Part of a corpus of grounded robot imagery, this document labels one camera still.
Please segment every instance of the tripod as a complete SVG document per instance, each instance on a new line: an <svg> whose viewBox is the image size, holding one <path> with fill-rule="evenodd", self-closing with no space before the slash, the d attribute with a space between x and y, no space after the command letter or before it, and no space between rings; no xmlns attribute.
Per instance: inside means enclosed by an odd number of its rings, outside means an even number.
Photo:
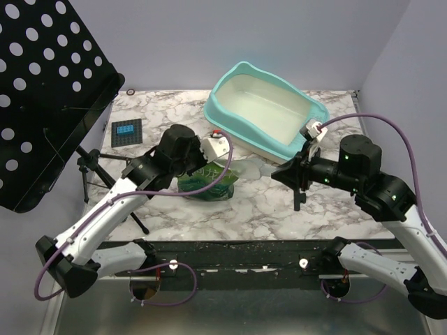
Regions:
<svg viewBox="0 0 447 335"><path fill-rule="evenodd" d="M99 157L126 161L126 164L129 164L129 162L131 161L131 159L127 157L101 154L97 149L86 152L81 146L76 149L76 152L80 156L78 158L77 164L79 165L79 171L81 171L82 173L82 185L84 186L84 202L86 204L89 202L89 194L87 192L87 173L89 170L94 171L109 189L112 188L112 186L115 185L116 182L112 178L112 176L110 176L107 171L105 171L104 168L99 165ZM142 232L148 235L149 229L147 229L145 225L142 224L141 220L135 215L135 213L131 213L131 217L138 224L138 226L140 226Z"/></svg>

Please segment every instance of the plastic container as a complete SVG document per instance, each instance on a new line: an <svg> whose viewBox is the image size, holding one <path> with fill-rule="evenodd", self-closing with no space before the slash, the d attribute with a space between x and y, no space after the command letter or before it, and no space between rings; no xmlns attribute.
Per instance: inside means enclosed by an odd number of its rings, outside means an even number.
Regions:
<svg viewBox="0 0 447 335"><path fill-rule="evenodd" d="M329 120L324 105L246 61L217 82L203 110L236 143L277 163L301 150L300 129L308 120Z"/></svg>

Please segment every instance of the wire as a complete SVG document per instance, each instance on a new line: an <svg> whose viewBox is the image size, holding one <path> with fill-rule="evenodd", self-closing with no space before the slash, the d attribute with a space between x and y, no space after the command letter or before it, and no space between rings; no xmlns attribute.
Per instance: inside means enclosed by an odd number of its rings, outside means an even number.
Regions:
<svg viewBox="0 0 447 335"><path fill-rule="evenodd" d="M366 246L366 247L376 251L377 254L382 256L382 254L376 248L374 248L371 244L368 244L366 242L357 242L357 245L358 246ZM381 290L379 291L379 293L377 293L373 297L370 297L370 298L367 298L367 299L363 299L363 300L347 300L347 299L343 299L343 298L333 297L332 295L329 294L328 283L324 279L321 281L320 288L323 291L323 293L326 296L326 298L334 300L335 302L344 302L345 304L366 304L367 302L372 302L373 300L376 300L376 299L380 298L385 293L385 291L387 290L388 286L384 285L381 288Z"/></svg>
<svg viewBox="0 0 447 335"><path fill-rule="evenodd" d="M147 267L145 269L138 269L138 270L133 270L133 271L129 271L129 272L131 274L139 274L141 272L152 271L152 270L155 270L155 269L160 269L162 267L168 267L169 265L173 265L173 264L172 263L163 263L163 264L155 265L153 267ZM137 302L140 302L141 305L172 307L172 306L179 306L179 305L184 304L185 302L189 301L195 295L195 293L197 292L197 276L196 276L196 273L194 272L193 268L190 267L188 264L177 262L177 263L175 263L175 265L179 265L181 267L186 267L189 270L189 272L191 272L191 274L193 276L193 280L194 280L193 289L192 289L191 293L189 293L189 295L186 298L184 298L183 300L177 301L177 302L150 302L149 300L139 300L138 298L135 297L135 295L134 295L134 293L132 291L132 288L129 286L129 292L132 295L131 302L136 300Z"/></svg>
<svg viewBox="0 0 447 335"><path fill-rule="evenodd" d="M211 182L209 185L206 185L202 188L199 188L197 190L194 191L189 191L189 192L161 192L161 191L133 191L133 192L128 192L128 193L122 193L119 194L117 196L115 196L114 198L110 199L109 202L106 202L105 204L103 204L102 206L100 206L96 211L94 211L88 218L85 219L85 221L83 223L81 223L81 225L73 232L73 234L67 239L67 241L65 241L60 248L58 248L50 257L50 259L43 265L42 269L40 270L36 282L34 284L34 297L40 301L40 302L44 302L46 300L49 300L53 297L56 297L60 292L62 292L63 290L59 290L49 296L46 297L42 297L39 294L39 286L41 285L41 281L43 276L45 275L45 272L50 268L51 264L54 262L54 260L62 254L62 251L64 251L64 249L69 245L68 241L73 241L83 230L85 227L87 227L94 218L96 218L102 211L104 211L106 208L108 208L110 205L113 205L116 201L121 200L123 198L127 198L130 197L132 195L163 195L163 196L172 196L172 197L189 197L192 195L197 195L199 193L208 191L210 188L214 187L215 185L217 185L226 175L230 164L231 164L231 159L233 158L233 145L231 142L231 138L230 135L225 133L224 131L219 131L220 134L222 134L227 140L228 143L230 145L230 150L228 151L228 159L226 161L225 166L223 167L223 170L221 172L221 174L213 181Z"/></svg>
<svg viewBox="0 0 447 335"><path fill-rule="evenodd" d="M420 194L420 187L419 187L418 171L416 170L416 159L414 158L414 152L413 152L413 149L411 148L410 141L408 140L408 137L404 134L402 129L399 128L399 126L397 124L395 124L393 121L391 121L388 118L383 117L381 115L377 115L377 114L342 115L340 117L335 117L334 119L331 119L331 120L325 122L318 128L319 128L319 130L321 130L322 128L327 127L330 124L333 124L335 122L338 122L338 121L341 121L344 119L350 119L351 117L359 117L359 118L360 117L371 117L373 119L382 120L382 121L386 122L387 124L389 124L390 126L392 126L397 131L397 133L400 135L400 137L402 138L402 140L405 143L405 147L406 147L406 150L408 151L408 155L410 156L411 172L413 175L414 191L416 194L416 208L418 209L420 219L422 221L422 224L424 225L425 230L427 230L427 236L432 238L434 245L439 249L441 254L447 259L447 249L443 246L443 244L439 240L439 238L437 236L438 235L437 232L432 229L432 227L428 223L428 220L424 214L423 205L422 205L422 197Z"/></svg>

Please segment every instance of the purple cable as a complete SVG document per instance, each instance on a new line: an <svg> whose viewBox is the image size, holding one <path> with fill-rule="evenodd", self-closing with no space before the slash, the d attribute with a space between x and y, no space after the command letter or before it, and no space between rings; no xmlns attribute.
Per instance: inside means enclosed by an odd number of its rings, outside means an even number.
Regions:
<svg viewBox="0 0 447 335"><path fill-rule="evenodd" d="M139 274L141 272L151 271L151 270L159 269L161 267L167 267L169 265L173 265L173 264L171 264L171 263L163 263L163 264L155 265L153 267L147 267L146 269L138 269L138 270L133 270L133 271L129 271L129 272L131 274ZM175 263L175 265L180 265L181 267L186 267L189 270L189 272L191 272L191 274L193 275L193 280L194 280L193 290L191 291L191 293L189 293L188 297L184 298L183 300L177 301L177 302L150 302L149 300L139 300L139 299L137 299L135 297L135 295L132 292L131 287L129 286L129 292L133 296L132 300L136 300L137 302L140 302L140 303L142 303L144 305L165 306L165 307L179 306L179 305L184 304L185 302L189 301L190 298L192 298L195 295L195 293L197 292L197 276L196 276L196 273L194 272L193 268L190 267L188 264L177 262L177 263Z"/></svg>
<svg viewBox="0 0 447 335"><path fill-rule="evenodd" d="M224 131L219 131L220 134L222 134L227 140L230 145L230 150L228 151L228 160L226 161L225 166L223 167L222 173L209 185L206 185L205 187L199 188L198 190L189 191L189 192L161 192L161 191L134 191L134 192L128 192L128 193L122 193L120 195L117 195L116 197L112 198L110 201L111 204L114 204L116 201L121 200L122 198L130 197L132 195L164 195L164 196L171 196L171 197L188 197L191 195L196 195L205 191L208 191L213 186L217 185L227 173L228 169L230 168L231 159L233 158L233 145L231 143L230 135L225 133ZM106 202L101 207L99 207L96 211L94 211L88 218L85 219L85 221L73 232L73 234L70 236L71 239L75 239L82 230L89 225L89 223L96 218L104 209L110 206L109 202ZM40 270L39 274L37 275L36 282L34 284L34 297L40 301L44 302L46 300L49 300L53 297L56 297L59 293L61 293L64 289L60 289L55 293L52 293L51 295L48 295L46 297L42 297L39 294L39 286L41 285L41 281L43 276L45 275L45 272L50 268L50 265L53 263L53 261L59 256L62 251L68 246L68 242L64 242L64 244L61 245L59 249L56 250L55 253L50 257L50 259L43 265L42 269Z"/></svg>
<svg viewBox="0 0 447 335"><path fill-rule="evenodd" d="M386 122L390 126L392 126L397 131L397 133L399 133L400 137L402 138L402 140L405 143L405 147L406 147L406 150L408 151L408 155L410 156L411 172L413 174L414 191L416 194L416 204L417 204L416 208L418 209L420 219L422 221L422 224L424 225L424 228L427 230L428 235L432 238L434 245L439 249L439 251L442 253L442 255L445 258L447 258L447 249L444 248L442 243L438 240L437 236L435 234L433 234L434 233L433 229L430 227L430 224L428 223L428 220L425 217L425 214L423 211L422 197L420 195L420 188L419 188L418 172L416 170L416 160L414 158L414 152L413 152L413 149L411 148L410 141L408 140L408 137L404 134L402 129L400 129L399 126L397 124L395 124L393 121L389 120L386 117L382 117L381 115L377 115L377 114L342 115L340 117L335 117L334 119L325 122L319 128L322 129L324 127L329 126L330 124L333 124L335 122L338 122L338 121L341 121L344 119L349 119L351 117L371 117L373 119L379 119L379 120Z"/></svg>
<svg viewBox="0 0 447 335"><path fill-rule="evenodd" d="M374 248L371 244L368 244L366 242L357 242L356 244L358 246L366 246L366 247L376 251L376 253L378 253L380 256L382 256L382 254L376 248ZM326 290L327 286L328 286L328 283L326 283L326 281L323 279L321 281L320 288L323 291L324 295L328 299L334 300L335 302L344 302L345 304L366 304L367 302L372 302L373 300L380 298L385 293L385 291L388 288L387 285L384 285L381 288L381 290L379 291L379 293L377 293L373 297L370 297L370 298L367 298L367 299L363 299L363 300L346 300L346 299L342 299L342 298L336 298L336 297L333 297L332 295L330 295L329 292Z"/></svg>

